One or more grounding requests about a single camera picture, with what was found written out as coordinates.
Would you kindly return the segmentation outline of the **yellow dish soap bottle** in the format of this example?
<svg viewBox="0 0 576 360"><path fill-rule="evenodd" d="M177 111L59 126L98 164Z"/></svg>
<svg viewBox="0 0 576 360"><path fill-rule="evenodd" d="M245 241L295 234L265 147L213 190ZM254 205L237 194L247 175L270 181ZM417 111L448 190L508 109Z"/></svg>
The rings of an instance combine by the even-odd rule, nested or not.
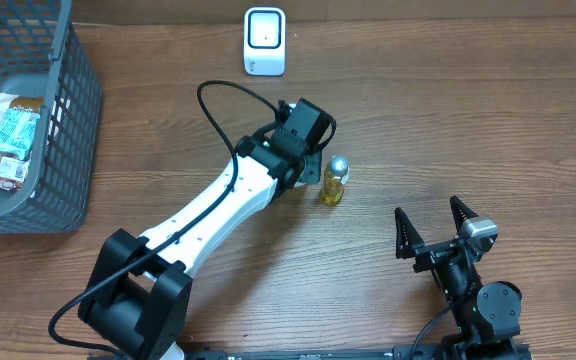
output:
<svg viewBox="0 0 576 360"><path fill-rule="evenodd" d="M334 155L324 167L320 200L327 205L337 205L343 197L349 176L347 157Z"/></svg>

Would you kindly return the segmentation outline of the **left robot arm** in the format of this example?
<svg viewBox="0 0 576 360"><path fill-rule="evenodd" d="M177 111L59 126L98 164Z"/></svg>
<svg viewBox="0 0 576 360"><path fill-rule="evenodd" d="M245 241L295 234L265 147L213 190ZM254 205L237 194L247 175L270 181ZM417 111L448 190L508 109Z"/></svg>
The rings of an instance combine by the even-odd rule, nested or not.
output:
<svg viewBox="0 0 576 360"><path fill-rule="evenodd" d="M177 339L203 263L286 190L319 181L334 118L306 99L282 103L278 117L242 137L218 178L182 210L138 237L119 229L104 242L78 316L119 358L185 358Z"/></svg>

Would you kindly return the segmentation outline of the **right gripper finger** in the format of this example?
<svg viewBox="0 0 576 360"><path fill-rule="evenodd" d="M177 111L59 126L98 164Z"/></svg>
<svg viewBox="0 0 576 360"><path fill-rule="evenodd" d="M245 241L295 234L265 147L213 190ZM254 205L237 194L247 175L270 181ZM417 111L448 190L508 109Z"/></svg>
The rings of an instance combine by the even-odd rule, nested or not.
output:
<svg viewBox="0 0 576 360"><path fill-rule="evenodd" d="M450 207L457 233L461 232L461 227L467 220L478 216L456 195L450 197Z"/></svg>
<svg viewBox="0 0 576 360"><path fill-rule="evenodd" d="M424 241L402 208L395 209L396 258L408 259L416 256L416 251L424 247Z"/></svg>

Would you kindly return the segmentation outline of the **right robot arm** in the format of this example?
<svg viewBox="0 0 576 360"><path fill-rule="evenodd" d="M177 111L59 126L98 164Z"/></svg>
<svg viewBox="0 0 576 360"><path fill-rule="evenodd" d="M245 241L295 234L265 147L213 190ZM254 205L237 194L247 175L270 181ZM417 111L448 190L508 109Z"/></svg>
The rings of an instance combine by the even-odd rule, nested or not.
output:
<svg viewBox="0 0 576 360"><path fill-rule="evenodd" d="M456 227L453 238L426 244L404 210L394 211L396 257L412 259L417 273L429 271L447 302L410 346L397 346L405 359L529 359L527 345L518 346L522 293L511 282L484 284L475 268L499 235L497 224L480 216L458 197L450 198ZM458 332L441 342L423 347L422 339L439 320L450 313Z"/></svg>

